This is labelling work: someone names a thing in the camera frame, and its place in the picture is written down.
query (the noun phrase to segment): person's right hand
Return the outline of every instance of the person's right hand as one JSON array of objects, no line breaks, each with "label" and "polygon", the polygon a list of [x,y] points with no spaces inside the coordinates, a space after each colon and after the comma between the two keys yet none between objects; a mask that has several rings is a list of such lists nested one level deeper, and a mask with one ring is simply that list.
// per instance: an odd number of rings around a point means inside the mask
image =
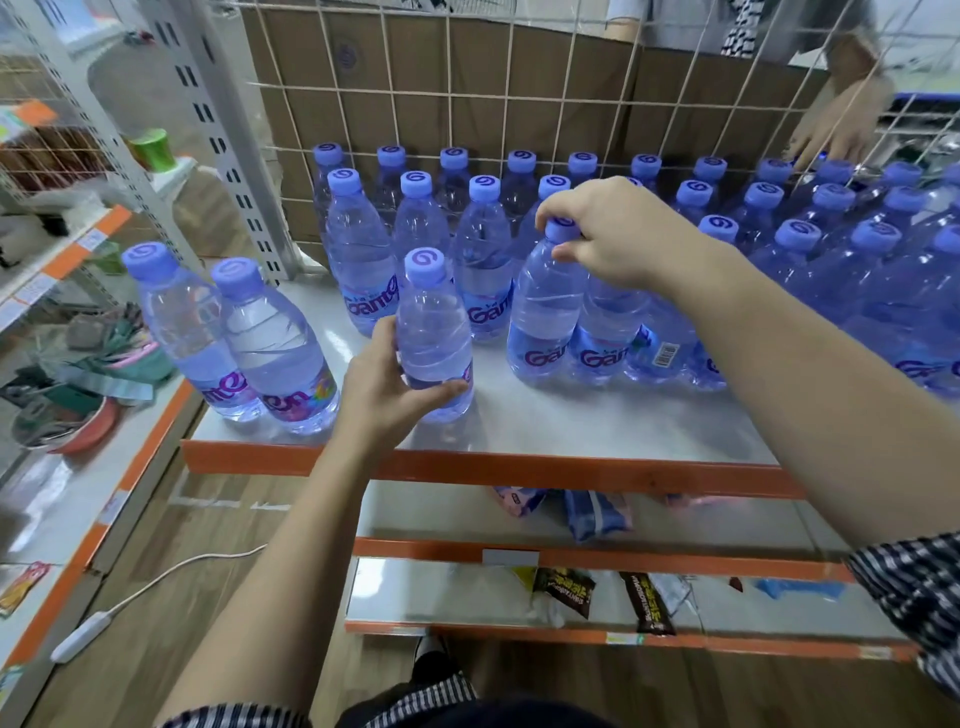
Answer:
[{"label": "person's right hand", "polygon": [[540,203],[537,228],[551,217],[569,217],[582,240],[553,250],[555,260],[579,262],[623,288],[642,288],[674,298],[711,252],[731,246],[699,232],[653,192],[625,177],[590,180]]}]

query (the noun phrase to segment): price tag label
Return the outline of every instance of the price tag label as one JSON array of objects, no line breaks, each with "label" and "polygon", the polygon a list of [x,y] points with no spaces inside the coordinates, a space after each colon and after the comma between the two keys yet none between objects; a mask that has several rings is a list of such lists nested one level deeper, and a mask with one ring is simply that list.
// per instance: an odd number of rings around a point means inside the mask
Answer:
[{"label": "price tag label", "polygon": [[45,273],[37,273],[33,278],[27,281],[13,296],[27,305],[33,305],[44,296],[50,289],[57,285],[57,279],[48,276]]}]

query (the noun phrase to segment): background person's hand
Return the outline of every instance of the background person's hand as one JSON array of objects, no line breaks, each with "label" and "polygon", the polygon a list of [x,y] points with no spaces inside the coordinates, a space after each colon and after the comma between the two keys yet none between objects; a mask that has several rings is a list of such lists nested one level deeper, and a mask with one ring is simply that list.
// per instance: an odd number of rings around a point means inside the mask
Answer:
[{"label": "background person's hand", "polygon": [[830,159],[848,159],[858,164],[874,145],[876,121],[889,107],[892,94],[893,85],[882,77],[849,85],[820,113],[801,122],[790,139],[785,158],[799,156],[795,166],[804,170],[826,149]]},{"label": "background person's hand", "polygon": [[411,389],[396,361],[396,317],[376,322],[371,342],[353,357],[344,377],[334,437],[374,453],[395,448],[423,415],[467,390],[462,379]]}]

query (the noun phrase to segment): blue bottle cap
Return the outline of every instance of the blue bottle cap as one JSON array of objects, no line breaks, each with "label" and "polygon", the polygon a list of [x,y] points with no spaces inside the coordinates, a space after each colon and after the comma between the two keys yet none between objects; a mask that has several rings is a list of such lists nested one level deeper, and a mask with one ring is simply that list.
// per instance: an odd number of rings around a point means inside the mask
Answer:
[{"label": "blue bottle cap", "polygon": [[400,192],[407,197],[430,197],[433,194],[433,180],[428,172],[404,172],[400,175]]},{"label": "blue bottle cap", "polygon": [[554,192],[570,188],[570,178],[563,175],[547,175],[540,178],[540,186],[537,188],[537,194],[540,200],[546,200]]},{"label": "blue bottle cap", "polygon": [[771,182],[754,182],[747,187],[744,200],[747,205],[760,209],[773,209],[783,199],[783,188]]},{"label": "blue bottle cap", "polygon": [[130,275],[144,283],[163,283],[180,267],[174,254],[163,243],[140,243],[120,256]]},{"label": "blue bottle cap", "polygon": [[447,280],[444,254],[436,248],[414,248],[403,258],[403,270],[418,288],[433,288]]},{"label": "blue bottle cap", "polygon": [[913,187],[894,187],[883,198],[883,204],[897,212],[917,214],[926,205],[926,193]]},{"label": "blue bottle cap", "polygon": [[720,157],[700,157],[693,165],[693,176],[707,182],[720,182],[727,173],[727,161]]},{"label": "blue bottle cap", "polygon": [[363,189],[360,173],[350,167],[333,170],[326,176],[326,183],[334,195],[355,195]]},{"label": "blue bottle cap", "polygon": [[817,168],[816,176],[824,182],[846,184],[853,176],[853,162],[845,159],[827,159]]},{"label": "blue bottle cap", "polygon": [[630,176],[638,180],[652,180],[660,173],[663,160],[657,155],[636,155],[630,162]]},{"label": "blue bottle cap", "polygon": [[567,240],[576,240],[580,237],[580,228],[568,217],[551,217],[546,221],[543,234],[551,243],[560,245]]},{"label": "blue bottle cap", "polygon": [[825,182],[813,190],[813,204],[823,209],[846,212],[855,202],[856,193],[842,184]]},{"label": "blue bottle cap", "polygon": [[507,169],[515,174],[529,174],[537,168],[537,155],[526,149],[514,149],[507,155]]},{"label": "blue bottle cap", "polygon": [[574,152],[566,160],[571,175],[592,175],[597,171],[597,155],[593,152]]},{"label": "blue bottle cap", "polygon": [[677,188],[677,202],[685,207],[706,207],[713,187],[700,180],[686,180]]},{"label": "blue bottle cap", "polygon": [[463,147],[447,147],[440,150],[440,166],[451,172],[458,169],[467,169],[470,161],[469,152]]},{"label": "blue bottle cap", "polygon": [[344,150],[339,144],[328,141],[313,148],[313,159],[322,167],[332,167],[334,164],[343,163]]},{"label": "blue bottle cap", "polygon": [[902,237],[892,225],[864,220],[853,229],[850,241],[855,248],[881,254],[892,251]]},{"label": "blue bottle cap", "polygon": [[248,257],[229,257],[221,260],[213,266],[210,277],[224,297],[231,301],[246,301],[253,298],[266,285],[256,261]]},{"label": "blue bottle cap", "polygon": [[944,253],[960,255],[960,225],[947,225],[938,232],[933,238],[933,247]]},{"label": "blue bottle cap", "polygon": [[760,164],[756,166],[756,178],[761,182],[786,184],[792,174],[793,164],[775,157],[761,159]]},{"label": "blue bottle cap", "polygon": [[376,160],[381,167],[402,167],[407,163],[407,150],[403,147],[380,147],[376,150]]},{"label": "blue bottle cap", "polygon": [[887,184],[902,184],[906,187],[916,186],[924,170],[908,161],[892,161],[883,168],[883,181]]},{"label": "blue bottle cap", "polygon": [[736,234],[740,232],[740,226],[723,215],[708,215],[700,221],[697,229],[725,243],[732,243],[736,239]]},{"label": "blue bottle cap", "polygon": [[471,177],[470,199],[475,203],[495,203],[500,199],[500,178],[493,175]]},{"label": "blue bottle cap", "polygon": [[820,228],[805,220],[784,220],[777,228],[774,239],[791,251],[809,253],[822,234]]}]

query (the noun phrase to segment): striped sleeve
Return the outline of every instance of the striped sleeve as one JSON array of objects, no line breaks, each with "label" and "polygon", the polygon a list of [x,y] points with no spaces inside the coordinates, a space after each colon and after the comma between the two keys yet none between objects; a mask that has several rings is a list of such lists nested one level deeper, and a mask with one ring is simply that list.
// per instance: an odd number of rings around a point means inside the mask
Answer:
[{"label": "striped sleeve", "polygon": [[960,700],[960,531],[869,546],[852,554],[847,566],[921,647],[920,669]]},{"label": "striped sleeve", "polygon": [[287,708],[221,703],[181,713],[161,728],[311,728],[310,719]]}]

